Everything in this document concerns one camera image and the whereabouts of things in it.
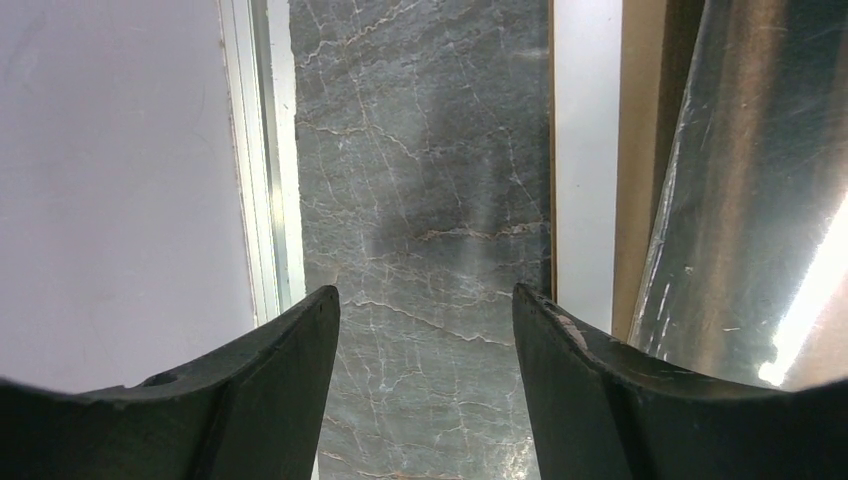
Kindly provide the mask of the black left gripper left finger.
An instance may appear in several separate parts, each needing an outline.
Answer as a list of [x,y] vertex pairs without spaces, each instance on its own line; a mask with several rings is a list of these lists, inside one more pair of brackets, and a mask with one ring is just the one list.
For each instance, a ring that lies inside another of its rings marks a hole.
[[134,387],[1,383],[5,479],[309,479],[334,368],[338,290]]

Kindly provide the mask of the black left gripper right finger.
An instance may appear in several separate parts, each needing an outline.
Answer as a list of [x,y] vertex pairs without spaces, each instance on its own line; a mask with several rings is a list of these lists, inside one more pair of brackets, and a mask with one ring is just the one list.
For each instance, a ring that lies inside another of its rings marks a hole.
[[544,479],[843,479],[847,384],[785,392],[623,343],[525,284],[512,321]]

